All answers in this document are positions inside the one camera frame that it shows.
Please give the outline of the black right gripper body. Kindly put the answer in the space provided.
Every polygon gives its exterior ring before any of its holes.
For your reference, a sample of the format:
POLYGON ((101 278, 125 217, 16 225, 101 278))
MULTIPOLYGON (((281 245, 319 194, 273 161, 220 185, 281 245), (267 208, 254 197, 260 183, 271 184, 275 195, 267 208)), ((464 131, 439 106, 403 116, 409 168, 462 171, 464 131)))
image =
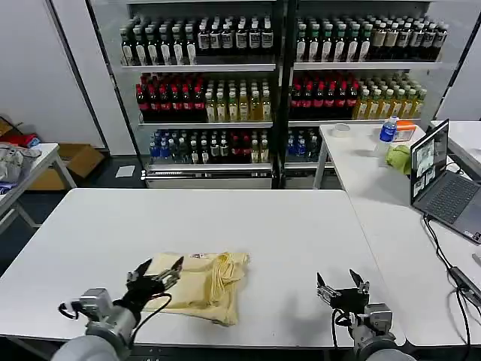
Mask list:
POLYGON ((349 313, 364 313, 370 299, 369 293, 360 293, 357 288, 335 290, 329 305, 349 313))

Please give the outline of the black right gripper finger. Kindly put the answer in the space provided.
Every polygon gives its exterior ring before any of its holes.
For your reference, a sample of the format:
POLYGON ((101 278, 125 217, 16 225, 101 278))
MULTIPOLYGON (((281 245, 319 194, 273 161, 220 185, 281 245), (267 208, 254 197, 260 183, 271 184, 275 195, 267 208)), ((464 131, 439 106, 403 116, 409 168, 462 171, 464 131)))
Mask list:
POLYGON ((350 293, 352 295, 362 295, 362 296, 367 296, 370 291, 370 282, 365 281, 360 274, 355 272, 354 270, 350 269, 349 274, 355 284, 355 288, 350 290, 350 293))
POLYGON ((340 293, 333 289, 332 287, 328 286, 320 273, 316 273, 316 291, 317 296, 321 298, 324 302, 331 302, 333 299, 336 299, 340 296, 340 293))

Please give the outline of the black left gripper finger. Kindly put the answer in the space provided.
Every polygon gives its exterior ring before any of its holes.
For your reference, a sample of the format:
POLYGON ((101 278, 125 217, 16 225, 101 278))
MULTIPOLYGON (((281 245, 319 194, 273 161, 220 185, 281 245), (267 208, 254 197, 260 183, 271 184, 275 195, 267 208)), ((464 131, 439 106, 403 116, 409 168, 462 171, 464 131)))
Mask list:
POLYGON ((146 282, 150 281, 150 276, 146 276, 146 272, 150 267, 150 264, 152 261, 153 259, 150 258, 147 261, 141 263, 134 271, 129 272, 127 274, 126 283, 127 284, 145 284, 146 282))
POLYGON ((184 256, 181 256, 169 269, 153 276, 153 280, 161 284, 163 290, 171 289, 180 279, 180 273, 183 268, 184 256))

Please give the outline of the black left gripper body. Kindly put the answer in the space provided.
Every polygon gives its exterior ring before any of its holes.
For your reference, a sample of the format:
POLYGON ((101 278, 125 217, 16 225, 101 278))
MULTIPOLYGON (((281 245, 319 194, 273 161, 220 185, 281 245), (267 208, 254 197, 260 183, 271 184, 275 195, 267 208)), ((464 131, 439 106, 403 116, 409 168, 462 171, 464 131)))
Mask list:
POLYGON ((127 292, 120 299, 120 305, 132 313, 140 313, 144 306, 165 292, 162 281, 156 281, 152 277, 139 277, 126 283, 127 292))

